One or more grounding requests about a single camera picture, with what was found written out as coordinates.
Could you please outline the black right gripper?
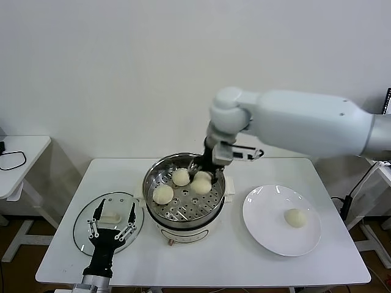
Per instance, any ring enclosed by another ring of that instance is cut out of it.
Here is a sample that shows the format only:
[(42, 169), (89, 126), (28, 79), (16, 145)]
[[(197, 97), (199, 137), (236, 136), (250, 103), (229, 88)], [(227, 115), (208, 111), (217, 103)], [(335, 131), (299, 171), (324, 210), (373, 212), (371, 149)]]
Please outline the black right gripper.
[(213, 162), (213, 145), (206, 137), (204, 140), (204, 152), (197, 159), (193, 159), (188, 165), (189, 180), (193, 181), (199, 171), (208, 172), (211, 175), (211, 185), (224, 178), (224, 166)]

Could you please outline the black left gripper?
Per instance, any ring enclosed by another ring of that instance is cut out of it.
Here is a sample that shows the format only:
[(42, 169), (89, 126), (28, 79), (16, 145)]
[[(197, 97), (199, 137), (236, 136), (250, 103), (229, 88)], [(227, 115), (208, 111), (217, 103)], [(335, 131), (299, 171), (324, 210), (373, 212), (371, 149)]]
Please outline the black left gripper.
[(115, 250), (122, 247), (125, 244), (124, 241), (136, 230), (135, 203), (132, 204), (128, 223), (121, 231), (98, 228), (98, 221), (101, 218), (105, 201), (105, 198), (102, 199), (98, 207), (94, 210), (92, 218), (87, 220), (89, 239), (91, 239), (90, 242), (94, 246), (94, 251), (90, 264), (84, 269), (83, 275), (112, 277), (111, 267)]

